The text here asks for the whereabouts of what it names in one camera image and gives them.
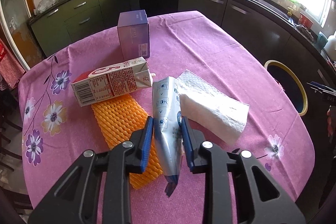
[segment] white bottle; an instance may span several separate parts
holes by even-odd
[[[336,32],[328,37],[328,42],[324,46],[332,61],[336,61]]]

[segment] hand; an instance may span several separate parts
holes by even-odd
[[[327,119],[327,122],[328,122],[328,137],[332,136],[334,131],[331,127],[331,116],[330,116],[330,109],[327,111],[327,115],[328,115],[328,119]]]

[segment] sink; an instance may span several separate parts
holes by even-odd
[[[275,8],[273,5],[269,4],[268,2],[266,2],[264,0],[255,0],[255,1],[259,2],[262,5],[265,5],[267,8],[271,9],[277,15],[281,16],[284,20],[288,21],[292,26],[294,26],[293,19],[291,19],[284,12],[280,11],[278,8]]]

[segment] purple box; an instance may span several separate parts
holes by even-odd
[[[149,24],[145,10],[120,13],[117,29],[124,61],[150,56]]]

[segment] red cup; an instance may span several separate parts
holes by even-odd
[[[303,13],[300,13],[299,24],[305,26],[307,29],[310,29],[313,25],[313,22]]]

